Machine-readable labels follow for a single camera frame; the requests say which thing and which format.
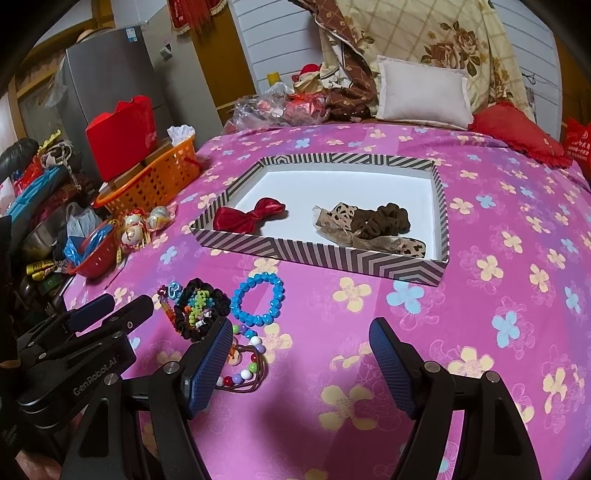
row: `red pillow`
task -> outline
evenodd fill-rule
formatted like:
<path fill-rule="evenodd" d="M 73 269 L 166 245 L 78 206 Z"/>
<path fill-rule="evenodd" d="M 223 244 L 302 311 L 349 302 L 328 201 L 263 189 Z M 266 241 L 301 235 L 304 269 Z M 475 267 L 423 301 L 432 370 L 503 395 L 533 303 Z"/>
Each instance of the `red pillow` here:
<path fill-rule="evenodd" d="M 525 116 L 511 102 L 501 101 L 474 115 L 472 132 L 502 140 L 516 152 L 542 162 L 549 167 L 568 168 L 572 160 L 554 138 Z"/>

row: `brown scrunchie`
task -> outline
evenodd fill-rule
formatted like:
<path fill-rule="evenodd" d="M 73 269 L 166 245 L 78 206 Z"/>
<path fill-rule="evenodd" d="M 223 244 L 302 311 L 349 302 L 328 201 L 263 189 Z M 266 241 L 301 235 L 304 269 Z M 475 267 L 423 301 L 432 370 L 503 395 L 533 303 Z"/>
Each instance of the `brown scrunchie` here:
<path fill-rule="evenodd" d="M 408 233 L 410 222 L 408 212 L 395 203 L 378 207 L 377 211 L 357 209 L 351 221 L 351 231 L 362 240 L 372 240 L 379 236 L 396 236 Z"/>

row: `blue gripper pad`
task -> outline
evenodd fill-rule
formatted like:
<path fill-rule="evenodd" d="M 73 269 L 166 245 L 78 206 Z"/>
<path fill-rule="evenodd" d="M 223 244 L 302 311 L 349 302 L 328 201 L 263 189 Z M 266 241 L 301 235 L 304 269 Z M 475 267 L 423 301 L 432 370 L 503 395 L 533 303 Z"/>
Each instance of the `blue gripper pad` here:
<path fill-rule="evenodd" d="M 228 352 L 232 346 L 232 324 L 226 319 L 223 326 L 210 340 L 209 350 L 203 357 L 201 364 L 191 379 L 190 397 L 187 410 L 193 418 L 198 411 L 204 410 L 212 397 L 217 379 L 228 359 Z"/>
<path fill-rule="evenodd" d="M 369 345 L 378 361 L 379 369 L 396 406 L 413 418 L 417 405 L 413 399 L 411 379 L 394 349 L 396 340 L 396 335 L 384 319 L 372 321 L 369 326 Z"/>

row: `white pillow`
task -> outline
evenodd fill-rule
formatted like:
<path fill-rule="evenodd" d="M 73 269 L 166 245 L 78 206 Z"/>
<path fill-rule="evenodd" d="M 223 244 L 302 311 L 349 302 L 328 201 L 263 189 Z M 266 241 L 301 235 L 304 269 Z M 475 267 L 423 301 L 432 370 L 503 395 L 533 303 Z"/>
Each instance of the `white pillow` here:
<path fill-rule="evenodd" d="M 377 118 L 467 130 L 474 121 L 466 70 L 378 56 L 382 86 Z"/>

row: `pillow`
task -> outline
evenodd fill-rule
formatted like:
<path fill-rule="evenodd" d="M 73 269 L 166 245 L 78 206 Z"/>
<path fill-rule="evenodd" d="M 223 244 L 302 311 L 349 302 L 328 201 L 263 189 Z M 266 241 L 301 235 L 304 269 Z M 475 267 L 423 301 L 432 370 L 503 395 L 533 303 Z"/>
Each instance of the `pillow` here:
<path fill-rule="evenodd" d="M 466 130 L 472 123 L 465 70 L 378 56 L 382 86 L 377 118 Z"/>
<path fill-rule="evenodd" d="M 500 101 L 474 116 L 470 130 L 502 140 L 512 150 L 549 167 L 568 168 L 572 160 L 554 138 L 508 101 Z"/>

